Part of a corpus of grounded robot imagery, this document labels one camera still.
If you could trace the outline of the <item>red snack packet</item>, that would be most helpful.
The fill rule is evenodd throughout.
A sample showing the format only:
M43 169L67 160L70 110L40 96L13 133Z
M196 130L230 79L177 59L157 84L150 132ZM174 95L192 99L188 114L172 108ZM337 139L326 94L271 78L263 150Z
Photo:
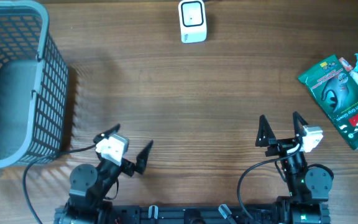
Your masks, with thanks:
M339 59L339 62L340 62L341 65L345 68L345 70L346 70L347 72L350 72L351 70L354 69L353 66L352 66L347 60L345 60L343 57L341 57L341 58Z

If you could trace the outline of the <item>green 3M gloves package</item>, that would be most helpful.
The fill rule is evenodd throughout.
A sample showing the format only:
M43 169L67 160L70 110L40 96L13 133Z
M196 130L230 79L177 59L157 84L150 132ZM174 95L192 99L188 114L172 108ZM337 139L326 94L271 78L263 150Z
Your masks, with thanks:
M348 145L358 150L358 84L337 56L323 59L298 79Z

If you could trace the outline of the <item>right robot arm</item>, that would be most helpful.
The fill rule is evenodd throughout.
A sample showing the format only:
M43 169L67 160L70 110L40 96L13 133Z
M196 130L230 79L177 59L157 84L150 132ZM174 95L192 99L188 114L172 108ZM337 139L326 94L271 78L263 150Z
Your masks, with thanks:
M290 195L279 196L272 204L272 223L329 223L326 202L334 174L321 164L308 164L305 153L321 142L323 130L309 125L299 113L293 113L293 138L277 139L264 115L259 118L255 145L266 147L267 157L277 156L275 166L287 184Z

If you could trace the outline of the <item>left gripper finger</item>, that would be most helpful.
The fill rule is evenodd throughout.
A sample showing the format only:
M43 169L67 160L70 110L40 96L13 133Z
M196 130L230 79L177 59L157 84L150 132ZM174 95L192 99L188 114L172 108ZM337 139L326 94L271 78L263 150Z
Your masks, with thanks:
M139 174L143 174L146 170L147 161L149 158L150 151L152 149L154 141L151 140L144 148L141 150L136 157L135 171Z
M120 129L121 125L120 124L117 124L115 125L114 127L112 127L111 129L109 130L106 130L102 133L99 133L98 135L96 135L93 139L93 142L94 143L99 143L100 141L102 141L104 138L108 138L110 137L110 135L114 134L114 133L117 133Z

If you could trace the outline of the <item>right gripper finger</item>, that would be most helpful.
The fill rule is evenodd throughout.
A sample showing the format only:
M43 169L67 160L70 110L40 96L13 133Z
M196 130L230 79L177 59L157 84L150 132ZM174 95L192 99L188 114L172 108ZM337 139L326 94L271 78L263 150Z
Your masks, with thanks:
M305 132L303 130L303 126L307 126L308 123L301 117L299 112L293 112L293 126L294 126L294 133L296 137L303 137L305 136Z
M276 137L269 125L269 122L266 119L266 116L263 114L259 118L259 129L255 141L255 146L268 147L273 144L276 144Z

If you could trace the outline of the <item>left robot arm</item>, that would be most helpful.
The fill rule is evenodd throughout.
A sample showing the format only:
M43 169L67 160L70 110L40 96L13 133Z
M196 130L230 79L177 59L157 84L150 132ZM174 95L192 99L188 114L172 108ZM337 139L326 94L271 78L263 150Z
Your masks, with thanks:
M121 125L96 135L93 139L99 164L81 164L70 174L69 198L63 207L57 208L54 223L121 223L120 214L114 209L114 197L107 194L113 185L119 186L121 174L142 175L147 166L154 144L150 141L141 150L136 162L124 158L129 148L129 139L118 134Z

